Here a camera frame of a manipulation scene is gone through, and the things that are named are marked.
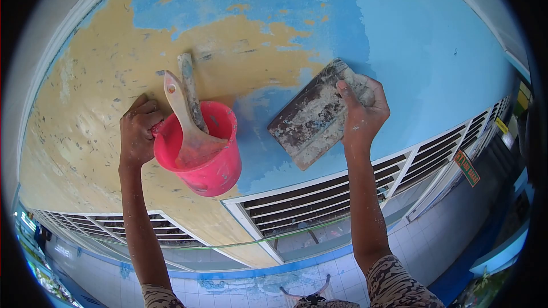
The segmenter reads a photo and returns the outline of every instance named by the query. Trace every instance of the orange sign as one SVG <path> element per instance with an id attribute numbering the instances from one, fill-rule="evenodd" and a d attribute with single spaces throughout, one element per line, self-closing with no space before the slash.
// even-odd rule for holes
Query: orange sign
<path id="1" fill-rule="evenodd" d="M 478 175 L 476 169 L 472 166 L 472 162 L 468 156 L 462 150 L 458 150 L 455 154 L 455 163 L 460 167 L 464 176 L 470 182 L 470 185 L 474 187 L 479 181 L 480 176 Z"/>

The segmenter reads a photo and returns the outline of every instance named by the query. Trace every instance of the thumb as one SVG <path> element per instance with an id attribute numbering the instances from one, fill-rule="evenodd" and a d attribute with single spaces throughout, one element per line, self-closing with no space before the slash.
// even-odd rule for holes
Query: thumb
<path id="1" fill-rule="evenodd" d="M 356 98 L 356 94 L 354 94 L 354 91 L 352 90 L 352 88 L 350 88 L 346 81 L 339 80 L 337 82 L 337 90 L 339 90 L 339 94 L 341 95 L 348 108 L 361 105 L 358 101 L 358 98 Z"/>

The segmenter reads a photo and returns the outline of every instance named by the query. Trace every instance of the patterned shirt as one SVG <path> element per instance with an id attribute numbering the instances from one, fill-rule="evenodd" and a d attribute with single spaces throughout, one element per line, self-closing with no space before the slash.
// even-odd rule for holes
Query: patterned shirt
<path id="1" fill-rule="evenodd" d="M 367 290 L 372 308 L 443 308 L 443 303 L 403 268 L 396 256 L 377 260 L 366 274 Z M 173 291 L 158 285 L 143 284 L 146 308 L 185 308 Z M 312 307 L 299 301 L 294 308 Z M 318 302 L 316 308 L 359 308 L 360 305 L 341 300 Z"/>

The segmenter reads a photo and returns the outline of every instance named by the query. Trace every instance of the red plastic bucket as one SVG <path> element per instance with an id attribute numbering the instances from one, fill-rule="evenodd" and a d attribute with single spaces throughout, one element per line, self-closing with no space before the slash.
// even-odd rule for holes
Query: red plastic bucket
<path id="1" fill-rule="evenodd" d="M 178 168 L 175 158 L 182 144 L 182 129 L 175 114 L 171 114 L 158 127 L 154 140 L 154 157 L 165 169 L 174 172 L 196 194 L 217 196 L 232 188 L 242 172 L 236 130 L 236 115 L 232 110 L 215 101 L 200 103 L 209 134 L 228 139 L 225 148 L 214 158 L 194 168 Z"/>

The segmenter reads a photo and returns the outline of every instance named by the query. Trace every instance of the dirty trowel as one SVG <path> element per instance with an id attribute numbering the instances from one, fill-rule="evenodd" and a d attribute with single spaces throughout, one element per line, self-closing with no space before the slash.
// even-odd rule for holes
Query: dirty trowel
<path id="1" fill-rule="evenodd" d="M 268 125 L 295 164 L 306 170 L 343 137 L 346 105 L 337 91 L 345 80 L 365 107 L 374 103 L 369 77 L 336 58 L 323 68 Z"/>

